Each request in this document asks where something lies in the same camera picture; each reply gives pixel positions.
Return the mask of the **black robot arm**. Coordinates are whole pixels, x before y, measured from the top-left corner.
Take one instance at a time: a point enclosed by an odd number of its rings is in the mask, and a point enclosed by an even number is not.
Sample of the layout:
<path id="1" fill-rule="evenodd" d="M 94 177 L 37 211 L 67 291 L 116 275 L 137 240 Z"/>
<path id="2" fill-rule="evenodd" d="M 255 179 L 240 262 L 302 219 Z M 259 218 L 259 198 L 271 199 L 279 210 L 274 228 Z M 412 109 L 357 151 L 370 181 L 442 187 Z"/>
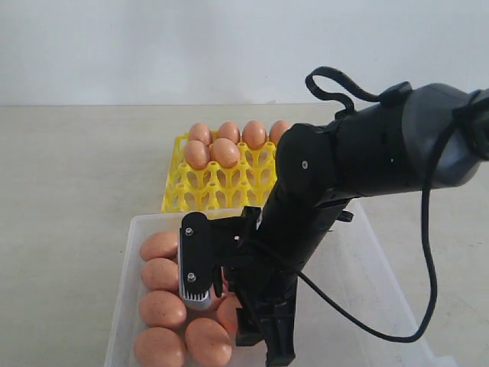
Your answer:
<path id="1" fill-rule="evenodd" d="M 212 240 L 237 312 L 238 346 L 265 342 L 266 365 L 287 366 L 293 346 L 296 287 L 303 268 L 337 221 L 350 221 L 356 198 L 419 191 L 421 241 L 429 274 L 426 312 L 416 332 L 374 335 L 416 342 L 426 331 L 438 289 L 429 245 L 433 189 L 468 182 L 488 158 L 488 93 L 434 83 L 389 88 L 358 112 L 324 126 L 296 124 L 276 151 L 277 181 L 262 208 L 211 221 Z"/>

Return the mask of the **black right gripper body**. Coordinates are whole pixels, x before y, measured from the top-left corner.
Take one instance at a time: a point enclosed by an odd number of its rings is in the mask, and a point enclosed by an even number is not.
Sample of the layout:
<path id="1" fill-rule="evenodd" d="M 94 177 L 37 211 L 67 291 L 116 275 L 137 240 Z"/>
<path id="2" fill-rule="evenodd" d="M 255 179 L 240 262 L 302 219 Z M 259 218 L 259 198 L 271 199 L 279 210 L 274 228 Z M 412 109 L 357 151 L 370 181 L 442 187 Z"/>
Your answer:
<path id="1" fill-rule="evenodd" d="M 209 220 L 215 267 L 249 314 L 294 317 L 296 275 L 276 258 L 271 234 L 262 228 L 262 209 L 246 206 L 240 215 Z"/>

